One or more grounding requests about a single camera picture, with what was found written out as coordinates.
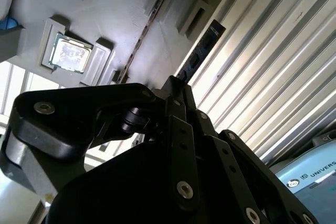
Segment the corrugated metal panel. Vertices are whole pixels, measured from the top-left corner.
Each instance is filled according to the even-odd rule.
[[[223,0],[226,32],[191,80],[198,108],[266,163],[334,126],[336,0]]]

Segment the bolt head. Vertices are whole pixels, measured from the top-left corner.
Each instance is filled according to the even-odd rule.
[[[208,119],[208,117],[206,116],[206,114],[203,113],[203,112],[201,112],[201,118],[203,118],[203,119]]]
[[[142,92],[141,92],[143,95],[145,95],[146,97],[150,97],[151,96],[151,94],[149,94],[147,91],[145,91],[145,90],[143,90]]]
[[[247,218],[251,221],[253,224],[260,224],[260,218],[258,214],[252,209],[252,208],[246,208],[245,210]]]
[[[176,185],[178,193],[185,199],[191,199],[194,196],[193,188],[185,181],[180,181]]]
[[[306,223],[308,223],[308,224],[314,224],[314,222],[309,218],[308,215],[303,214],[303,218],[306,221]]]
[[[37,102],[34,104],[34,109],[37,113],[50,115],[55,112],[55,107],[50,102]]]
[[[230,137],[232,140],[236,139],[236,137],[234,136],[234,134],[229,133],[228,135],[229,135],[229,137]]]

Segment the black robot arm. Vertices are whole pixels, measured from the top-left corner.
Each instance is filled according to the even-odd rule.
[[[86,151],[140,133],[85,172]],[[141,84],[36,91],[14,102],[0,154],[54,223],[318,223],[230,130],[217,134],[192,89]]]

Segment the blue object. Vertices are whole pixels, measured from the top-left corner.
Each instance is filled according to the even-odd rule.
[[[304,153],[276,176],[320,224],[336,224],[336,140]]]
[[[0,20],[0,30],[7,30],[14,27],[17,27],[18,23],[13,18],[5,18],[4,20]]]

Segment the black circuit board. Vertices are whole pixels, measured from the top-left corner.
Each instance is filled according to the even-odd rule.
[[[225,32],[225,27],[218,21],[213,20],[203,37],[200,39],[186,63],[177,74],[177,77],[188,83],[195,72],[199,69],[211,50],[214,48],[220,37]]]

